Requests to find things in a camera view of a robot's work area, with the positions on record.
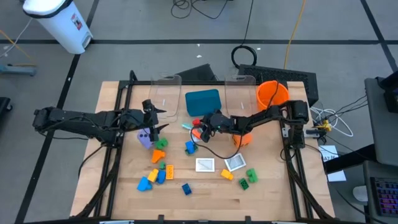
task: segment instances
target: white trash can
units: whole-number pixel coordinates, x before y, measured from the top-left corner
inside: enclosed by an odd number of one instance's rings
[[[73,0],[26,0],[24,12],[71,54],[82,54],[93,38]]]

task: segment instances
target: blue lego brick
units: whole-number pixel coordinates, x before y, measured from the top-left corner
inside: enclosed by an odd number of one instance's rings
[[[160,170],[159,173],[157,173],[156,182],[158,184],[163,184],[165,179],[166,179],[166,171]]]
[[[146,191],[152,189],[152,184],[149,182],[147,177],[142,177],[141,181],[137,186],[137,190],[139,191]]]
[[[189,187],[188,184],[182,185],[182,190],[184,191],[185,195],[188,195],[188,194],[192,193],[191,188]]]
[[[194,143],[193,143],[192,141],[187,141],[187,142],[185,143],[185,147],[187,148],[187,149],[185,150],[185,152],[186,152],[188,155],[193,154],[193,153],[197,150],[197,146],[194,145]]]

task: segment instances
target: red block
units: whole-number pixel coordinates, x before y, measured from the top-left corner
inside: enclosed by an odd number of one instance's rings
[[[193,124],[194,126],[199,125],[199,124],[200,124],[200,119],[199,119],[199,118],[194,119],[194,120],[192,121],[192,124]]]

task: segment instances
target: sticker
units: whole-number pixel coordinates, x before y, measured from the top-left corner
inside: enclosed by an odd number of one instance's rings
[[[76,14],[73,13],[72,18],[70,18],[72,20],[72,22],[75,24],[75,26],[77,27],[77,30],[80,30],[81,28],[81,22],[79,20],[79,18],[77,18]]]

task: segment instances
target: paper sheet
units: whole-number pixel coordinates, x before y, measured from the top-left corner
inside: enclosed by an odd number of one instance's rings
[[[337,154],[336,146],[319,146],[319,150],[322,153],[324,162],[338,157],[338,155],[335,155]],[[337,171],[332,174],[328,174],[328,180],[329,182],[346,181],[346,175],[343,170]]]

